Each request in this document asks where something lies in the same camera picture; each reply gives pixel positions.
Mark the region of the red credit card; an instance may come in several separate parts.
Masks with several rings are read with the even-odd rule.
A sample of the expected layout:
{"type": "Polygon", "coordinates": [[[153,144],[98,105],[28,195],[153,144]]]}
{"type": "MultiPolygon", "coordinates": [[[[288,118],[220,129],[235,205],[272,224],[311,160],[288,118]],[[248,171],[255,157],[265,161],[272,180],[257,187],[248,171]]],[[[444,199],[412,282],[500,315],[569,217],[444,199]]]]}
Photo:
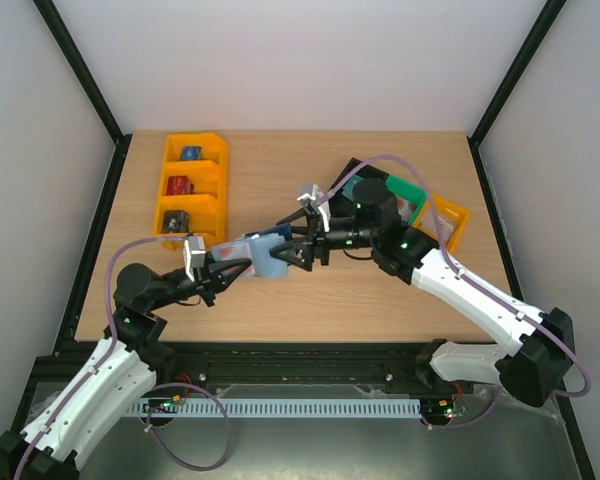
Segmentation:
{"type": "Polygon", "coordinates": [[[211,254],[216,261],[253,260],[250,243],[244,239],[216,245],[211,249],[211,254]]]}

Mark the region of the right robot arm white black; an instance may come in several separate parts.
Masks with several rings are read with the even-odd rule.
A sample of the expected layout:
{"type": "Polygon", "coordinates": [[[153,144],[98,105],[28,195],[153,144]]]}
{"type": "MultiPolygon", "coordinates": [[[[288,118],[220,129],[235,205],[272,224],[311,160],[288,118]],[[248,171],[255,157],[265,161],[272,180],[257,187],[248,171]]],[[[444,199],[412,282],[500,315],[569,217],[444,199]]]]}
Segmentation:
{"type": "Polygon", "coordinates": [[[545,312],[475,276],[428,234],[405,223],[397,198],[380,179],[353,188],[353,214],[331,218],[312,185],[299,197],[306,228],[271,249],[272,257],[306,271],[328,264],[336,250],[368,248],[386,274],[451,306],[486,332],[491,344],[443,341],[416,367],[416,379],[435,392],[451,381],[503,387],[522,403],[541,407],[556,393],[575,357],[573,323],[559,308],[545,312]]]}

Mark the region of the blue leather card holder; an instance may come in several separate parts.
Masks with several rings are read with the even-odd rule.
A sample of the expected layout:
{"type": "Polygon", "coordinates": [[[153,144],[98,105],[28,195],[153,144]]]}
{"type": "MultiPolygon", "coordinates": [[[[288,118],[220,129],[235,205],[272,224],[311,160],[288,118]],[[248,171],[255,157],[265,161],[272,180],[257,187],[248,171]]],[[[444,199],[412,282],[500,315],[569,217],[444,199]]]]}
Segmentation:
{"type": "Polygon", "coordinates": [[[287,263],[272,258],[270,249],[292,239],[290,225],[283,224],[260,232],[247,233],[236,240],[242,239],[250,243],[253,254],[252,266],[241,275],[242,278],[285,278],[287,276],[287,263]]]}

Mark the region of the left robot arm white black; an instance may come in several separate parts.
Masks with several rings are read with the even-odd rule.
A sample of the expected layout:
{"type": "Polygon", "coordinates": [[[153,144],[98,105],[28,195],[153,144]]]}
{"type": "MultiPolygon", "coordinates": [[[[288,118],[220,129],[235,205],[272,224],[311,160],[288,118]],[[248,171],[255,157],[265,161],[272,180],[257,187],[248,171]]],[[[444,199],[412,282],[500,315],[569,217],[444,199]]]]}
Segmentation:
{"type": "Polygon", "coordinates": [[[175,353],[155,310],[196,296],[213,306],[251,262],[216,261],[160,275],[132,263],[118,274],[116,310],[93,352],[57,398],[20,432],[0,437],[0,479],[77,479],[129,406],[159,382],[172,387],[175,353]]]}

